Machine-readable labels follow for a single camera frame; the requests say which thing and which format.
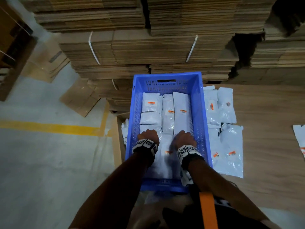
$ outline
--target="white plastic strap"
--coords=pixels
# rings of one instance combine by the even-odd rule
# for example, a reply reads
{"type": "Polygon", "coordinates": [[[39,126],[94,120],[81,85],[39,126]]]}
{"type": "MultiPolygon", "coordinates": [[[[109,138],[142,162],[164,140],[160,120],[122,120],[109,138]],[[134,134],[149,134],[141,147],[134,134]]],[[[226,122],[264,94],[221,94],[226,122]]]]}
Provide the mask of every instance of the white plastic strap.
{"type": "Polygon", "coordinates": [[[90,33],[90,36],[89,36],[89,39],[88,39],[88,43],[89,43],[89,46],[90,46],[91,52],[92,52],[92,54],[93,54],[93,56],[94,56],[94,58],[95,58],[95,60],[96,60],[97,64],[98,64],[98,65],[100,65],[100,63],[99,63],[99,61],[98,61],[98,59],[97,59],[97,57],[96,57],[96,55],[95,55],[95,53],[94,53],[94,51],[93,51],[92,45],[91,45],[91,37],[92,37],[92,33],[93,33],[93,31],[91,31],[91,33],[90,33]]]}
{"type": "MultiPolygon", "coordinates": [[[[11,16],[11,15],[9,15],[9,13],[8,12],[6,12],[1,6],[0,6],[0,8],[11,18],[11,19],[13,19],[13,17],[11,16]]],[[[29,32],[27,32],[15,19],[13,19],[14,20],[14,22],[15,23],[17,23],[18,24],[18,26],[20,26],[28,35],[30,35],[29,34],[29,32]]]]}
{"type": "Polygon", "coordinates": [[[113,79],[111,79],[111,80],[112,80],[112,84],[113,84],[114,88],[118,91],[119,89],[117,89],[117,87],[116,87],[116,85],[115,85],[113,79]]]}
{"type": "Polygon", "coordinates": [[[191,51],[190,51],[189,56],[188,56],[188,58],[186,59],[185,62],[188,62],[188,61],[189,61],[189,59],[190,59],[190,57],[191,57],[191,55],[192,55],[193,49],[194,49],[194,47],[195,47],[195,45],[196,45],[197,39],[198,39],[198,35],[196,35],[196,37],[195,37],[195,40],[194,40],[194,43],[193,43],[193,45],[192,45],[191,51]]]}
{"type": "Polygon", "coordinates": [[[11,56],[9,56],[8,54],[4,53],[3,51],[0,51],[2,54],[5,54],[7,57],[11,58],[12,60],[16,61],[14,58],[12,58],[11,56]]]}

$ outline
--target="blue plastic crate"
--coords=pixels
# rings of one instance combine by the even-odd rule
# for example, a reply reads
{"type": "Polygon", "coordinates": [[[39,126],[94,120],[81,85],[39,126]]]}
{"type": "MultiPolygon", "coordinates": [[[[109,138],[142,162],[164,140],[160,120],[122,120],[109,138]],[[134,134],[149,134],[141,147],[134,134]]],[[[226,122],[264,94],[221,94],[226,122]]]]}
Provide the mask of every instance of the blue plastic crate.
{"type": "MultiPolygon", "coordinates": [[[[161,95],[181,92],[191,96],[194,138],[197,142],[197,150],[202,154],[205,161],[213,167],[201,72],[134,76],[125,160],[132,155],[132,147],[135,146],[138,140],[137,135],[140,133],[139,123],[143,92],[161,93],[161,95]]],[[[152,178],[143,179],[141,190],[188,192],[188,188],[182,186],[180,180],[152,178]]]]}

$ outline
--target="forearm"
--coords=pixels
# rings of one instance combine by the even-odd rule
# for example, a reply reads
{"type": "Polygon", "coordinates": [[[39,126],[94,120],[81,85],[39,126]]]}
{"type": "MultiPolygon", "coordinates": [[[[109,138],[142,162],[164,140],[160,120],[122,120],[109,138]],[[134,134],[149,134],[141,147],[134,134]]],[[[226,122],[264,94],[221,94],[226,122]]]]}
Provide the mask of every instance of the forearm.
{"type": "Polygon", "coordinates": [[[201,191],[210,191],[214,196],[227,200],[243,216],[258,221],[268,219],[242,191],[209,167],[205,161],[191,161],[188,170],[201,191]]]}
{"type": "Polygon", "coordinates": [[[133,154],[88,197],[70,228],[125,228],[148,164],[145,155],[133,154]]]}

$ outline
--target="black wrist strap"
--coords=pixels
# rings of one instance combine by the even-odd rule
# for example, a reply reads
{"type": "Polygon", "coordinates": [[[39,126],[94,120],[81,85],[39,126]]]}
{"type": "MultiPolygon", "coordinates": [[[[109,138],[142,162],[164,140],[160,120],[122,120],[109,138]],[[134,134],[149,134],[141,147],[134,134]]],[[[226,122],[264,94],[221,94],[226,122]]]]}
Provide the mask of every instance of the black wrist strap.
{"type": "Polygon", "coordinates": [[[138,140],[136,145],[132,148],[132,153],[143,153],[145,154],[149,160],[149,167],[155,161],[155,154],[158,151],[158,146],[155,142],[149,139],[138,140]]]}
{"type": "Polygon", "coordinates": [[[203,159],[201,154],[192,145],[184,145],[178,149],[177,155],[181,164],[181,167],[188,170],[189,163],[194,159],[203,159]]]}

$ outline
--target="wooden table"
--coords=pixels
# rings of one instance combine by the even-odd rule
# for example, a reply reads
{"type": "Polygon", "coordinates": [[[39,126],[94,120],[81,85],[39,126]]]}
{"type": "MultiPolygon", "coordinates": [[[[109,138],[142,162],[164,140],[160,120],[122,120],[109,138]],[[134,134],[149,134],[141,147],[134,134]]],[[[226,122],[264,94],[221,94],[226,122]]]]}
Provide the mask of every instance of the wooden table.
{"type": "Polygon", "coordinates": [[[305,124],[305,88],[216,85],[233,88],[243,130],[244,178],[226,176],[259,207],[305,213],[305,160],[292,126],[305,124]]]}

